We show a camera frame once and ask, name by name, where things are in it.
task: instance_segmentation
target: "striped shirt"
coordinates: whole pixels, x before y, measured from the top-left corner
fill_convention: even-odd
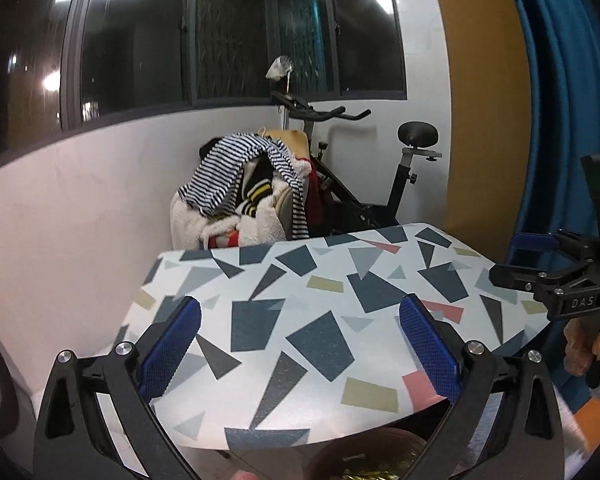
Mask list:
[[[244,165],[263,153],[267,154],[273,169],[291,187],[292,238],[308,238],[302,183],[291,164],[288,149],[279,139],[265,139],[257,134],[244,133],[223,137],[200,163],[191,181],[178,190],[180,198],[205,217],[235,214]]]

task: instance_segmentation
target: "metal security grille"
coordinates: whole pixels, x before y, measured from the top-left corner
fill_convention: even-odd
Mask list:
[[[268,97],[264,0],[196,0],[198,99]]]
[[[292,89],[301,95],[333,90],[328,78],[323,27],[326,20],[320,0],[278,0],[280,51],[294,64]]]

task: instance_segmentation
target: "blue gripper pad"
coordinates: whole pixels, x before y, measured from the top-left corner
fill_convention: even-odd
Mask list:
[[[460,396],[460,366],[433,326],[436,322],[415,294],[400,303],[400,326],[429,380],[440,396],[456,402]]]
[[[527,251],[549,253],[558,249],[560,244],[553,235],[518,233],[511,239],[511,247]]]
[[[138,391],[146,402],[164,394],[200,329],[200,304],[190,297],[185,297],[183,303],[178,306],[173,319],[170,317],[164,322],[167,325],[164,333],[142,361]]]

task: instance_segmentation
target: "bike handlebar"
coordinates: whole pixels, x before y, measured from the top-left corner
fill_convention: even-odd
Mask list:
[[[282,94],[280,92],[273,91],[271,96],[275,102],[282,105],[289,110],[289,117],[291,119],[298,119],[301,121],[313,121],[314,123],[321,123],[330,119],[344,119],[346,121],[359,121],[365,117],[371,115],[371,110],[365,110],[361,114],[356,116],[347,115],[345,112],[347,109],[344,106],[339,106],[329,112],[319,112],[314,110],[308,103],[296,98],[293,95]]]

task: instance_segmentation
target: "geometric pattern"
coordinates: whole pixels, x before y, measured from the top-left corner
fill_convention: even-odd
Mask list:
[[[427,307],[427,310],[432,312],[441,312],[443,317],[449,321],[453,321],[454,323],[458,324],[462,321],[462,313],[464,312],[464,309],[460,306],[445,305],[427,300],[422,300],[422,304]]]
[[[155,298],[144,290],[144,288],[141,288],[134,296],[134,303],[140,305],[142,308],[151,310],[151,307],[155,304]]]
[[[351,235],[335,235],[329,236],[324,240],[327,242],[327,246],[333,247],[334,245],[347,244],[349,242],[357,242],[358,238]]]
[[[122,343],[125,340],[126,329],[129,328],[129,325],[123,325],[118,330],[118,334],[116,338],[113,340],[113,345],[111,345],[111,349],[113,350],[118,344]]]
[[[389,274],[389,279],[391,280],[406,280],[407,277],[404,275],[404,271],[402,270],[402,266],[398,266],[394,272]]]
[[[398,392],[394,388],[347,377],[342,404],[370,410],[398,413]]]
[[[157,260],[154,261],[154,264],[152,265],[151,269],[149,270],[149,273],[147,274],[146,278],[144,279],[144,282],[142,282],[143,285],[147,285],[154,280],[155,273],[158,272],[158,267],[160,267],[161,263],[162,263],[162,258],[158,258]]]
[[[357,274],[350,274],[347,278],[367,314],[400,303],[406,296],[403,290],[372,272],[368,272],[362,280]]]
[[[496,348],[492,353],[501,357],[512,357],[525,345],[525,331],[521,330],[506,343]]]
[[[432,244],[439,245],[448,249],[451,246],[451,242],[447,240],[443,235],[435,232],[432,228],[426,227],[418,234],[416,234],[416,238],[420,238],[420,240],[426,240],[427,242],[431,242]]]
[[[193,440],[198,439],[198,433],[200,432],[200,426],[202,426],[202,419],[205,416],[205,412],[199,413],[196,416],[185,420],[183,423],[178,424],[173,429],[179,431],[185,436],[192,438]]]
[[[456,251],[456,254],[458,254],[459,256],[473,256],[474,258],[480,258],[480,254],[476,253],[475,251],[471,251],[469,249],[462,249],[460,247],[454,247],[454,250]]]
[[[258,409],[255,415],[253,415],[249,429],[254,430],[257,428],[267,418],[267,415],[294,389],[305,374],[305,367],[296,363],[284,352],[280,352],[278,362],[275,368],[273,368],[269,384],[267,384]]]
[[[202,368],[205,366],[206,359],[202,357],[202,355],[185,354],[182,358],[182,362],[176,370],[176,373],[174,373],[173,377],[171,378],[171,382],[169,383],[165,393],[168,393],[180,386],[184,381],[193,377],[193,375],[202,370]]]
[[[298,276],[304,276],[306,273],[311,272],[318,267],[306,245],[298,247],[286,254],[282,254],[282,256],[277,256],[276,260],[281,264],[286,265]]]
[[[196,336],[196,341],[200,345],[200,349],[205,356],[206,362],[209,363],[209,367],[216,379],[224,377],[235,367],[242,364],[238,359],[231,357],[216,345],[207,341],[200,334]]]
[[[224,428],[226,443],[231,450],[290,447],[307,433],[309,433],[309,429],[239,430],[237,428]]]
[[[197,288],[205,285],[222,274],[220,269],[210,269],[209,267],[193,267],[187,277],[182,282],[180,289],[176,293],[176,298],[181,298]]]
[[[402,376],[402,380],[411,397],[411,404],[413,405],[414,412],[421,412],[445,398],[436,393],[433,384],[431,384],[431,381],[424,370],[417,370],[404,375]]]
[[[408,241],[407,235],[404,232],[404,227],[401,225],[393,226],[393,227],[383,227],[381,229],[376,229],[385,240],[389,241],[392,244],[400,244],[402,242]]]
[[[200,301],[200,306],[202,308],[206,308],[207,310],[213,310],[219,299],[220,294],[216,294],[214,297],[209,298],[208,300]]]
[[[378,247],[359,247],[349,249],[349,254],[351,254],[358,276],[362,280],[382,254],[382,249]]]
[[[155,313],[154,323],[162,323],[163,321],[167,321],[171,313],[176,310],[181,301],[181,298],[165,296],[160,304],[160,308],[158,308],[158,312]]]
[[[317,288],[318,290],[328,290],[329,292],[344,292],[344,284],[337,280],[328,280],[320,276],[312,276],[306,283],[307,288]]]
[[[494,287],[493,263],[427,227],[158,254],[112,336],[135,342],[183,296],[200,302],[197,342],[154,401],[178,446],[298,446],[383,426],[440,400],[400,325],[407,293],[494,354],[547,323],[532,294]]]
[[[286,339],[328,381],[336,379],[354,361],[331,310]]]
[[[270,245],[256,245],[253,247],[240,248],[240,264],[259,264],[269,252]]]
[[[218,260],[217,258],[214,258],[214,260],[216,261],[216,264],[218,264],[218,267],[220,267],[220,269],[222,269],[222,272],[224,272],[224,275],[228,278],[232,278],[234,276],[237,276],[241,272],[244,272],[244,269],[241,269],[240,267],[234,267],[234,266],[228,264],[227,262]]]
[[[487,310],[487,314],[489,314],[493,328],[498,335],[500,344],[502,344],[502,303],[500,303],[498,300],[494,300],[493,298],[488,298],[487,296],[483,295],[480,295],[480,298],[482,298],[482,302]]]
[[[213,258],[213,254],[209,250],[204,251],[184,251],[180,257],[181,262],[192,262],[193,260],[208,260]]]
[[[466,270],[466,269],[471,269],[471,267],[469,267],[468,265],[465,265],[465,264],[464,264],[464,263],[462,263],[462,262],[459,262],[458,260],[453,260],[453,261],[451,262],[451,265],[452,265],[452,267],[453,267],[455,270]]]
[[[451,264],[442,264],[429,269],[419,270],[418,273],[427,280],[449,303],[463,300],[469,294],[458,272]]]
[[[269,269],[267,269],[267,272],[264,273],[264,276],[262,277],[258,285],[256,285],[255,290],[249,296],[249,299],[252,300],[253,298],[255,298],[258,294],[260,294],[263,290],[265,290],[268,286],[272,285],[275,281],[280,279],[285,274],[286,270],[282,270],[280,269],[280,267],[277,267],[273,264],[270,265]]]
[[[383,251],[388,251],[391,254],[395,254],[395,253],[397,253],[401,249],[400,245],[383,244],[382,242],[373,242],[371,240],[363,240],[362,238],[360,238],[360,241],[361,242],[366,242],[366,243],[371,244],[373,246],[376,246],[376,247],[382,249]]]
[[[374,322],[373,319],[369,319],[368,317],[342,316],[342,320],[349,325],[353,332],[356,333],[362,332],[366,327]]]
[[[527,314],[546,314],[546,307],[542,303],[531,300],[523,300],[522,306]]]
[[[487,269],[483,269],[480,273],[480,278],[478,278],[478,281],[475,282],[475,288],[479,288],[481,291],[486,292],[487,294],[491,294],[496,298],[500,298],[501,300],[512,304],[516,304],[518,302],[518,292],[516,290],[512,290],[511,288],[500,288],[499,286],[493,285],[489,279],[489,271]]]
[[[431,259],[433,258],[433,251],[436,247],[421,241],[418,241],[418,245],[420,247],[420,254],[422,254],[424,264],[427,267],[427,269],[429,269],[429,267],[431,266]]]
[[[231,352],[264,350],[285,300],[234,301]]]

